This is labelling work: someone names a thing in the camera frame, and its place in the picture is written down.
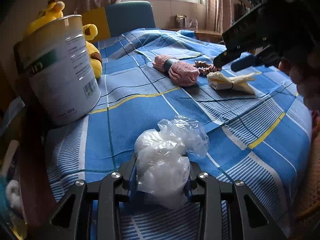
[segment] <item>robot end effector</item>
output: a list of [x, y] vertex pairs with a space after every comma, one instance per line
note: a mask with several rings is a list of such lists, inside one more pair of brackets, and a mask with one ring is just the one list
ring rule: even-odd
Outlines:
[[316, 16], [302, 0], [263, 0], [222, 34], [226, 50], [213, 61], [222, 67], [239, 58], [242, 52], [263, 47], [231, 64], [233, 71], [250, 66], [271, 66], [281, 58], [295, 65], [306, 65], [307, 55], [320, 42]]

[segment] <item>white cloth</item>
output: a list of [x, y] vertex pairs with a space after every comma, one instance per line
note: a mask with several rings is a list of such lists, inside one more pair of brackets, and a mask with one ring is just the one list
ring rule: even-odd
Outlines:
[[19, 182], [12, 179], [5, 188], [5, 196], [10, 203], [10, 207], [22, 213], [21, 195]]
[[237, 77], [226, 77], [220, 71], [210, 72], [207, 74], [208, 83], [215, 90], [234, 89], [237, 91], [243, 91], [250, 95], [255, 95], [252, 87], [250, 87], [247, 81], [254, 81], [253, 77], [255, 73], [249, 75], [241, 75]]

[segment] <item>stuffed animal ear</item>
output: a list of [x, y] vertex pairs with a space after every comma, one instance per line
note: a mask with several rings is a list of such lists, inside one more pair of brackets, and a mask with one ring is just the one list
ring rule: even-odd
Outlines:
[[49, 0], [48, 5], [52, 4], [53, 2], [56, 2], [57, 0]]
[[64, 2], [63, 1], [59, 1], [49, 11], [53, 12], [53, 13], [58, 13], [58, 12], [61, 12], [64, 9], [64, 6], [65, 6]]
[[91, 41], [98, 35], [98, 29], [94, 24], [83, 26], [83, 33], [86, 41]]

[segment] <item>pink towel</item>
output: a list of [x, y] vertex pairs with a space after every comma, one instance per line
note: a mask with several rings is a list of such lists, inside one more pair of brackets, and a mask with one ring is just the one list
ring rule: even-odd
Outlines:
[[[158, 55], [152, 63], [153, 67], [161, 72], [166, 72], [164, 63], [170, 59], [175, 58], [169, 55]], [[169, 69], [169, 76], [173, 82], [181, 87], [188, 87], [196, 84], [199, 70], [185, 61], [174, 62]]]

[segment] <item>metal can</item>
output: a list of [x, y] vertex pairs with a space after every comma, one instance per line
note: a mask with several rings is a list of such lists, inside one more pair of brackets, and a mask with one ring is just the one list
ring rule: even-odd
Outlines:
[[24, 38], [17, 48], [39, 102], [55, 125], [86, 115], [101, 91], [86, 50], [82, 16], [54, 20]]

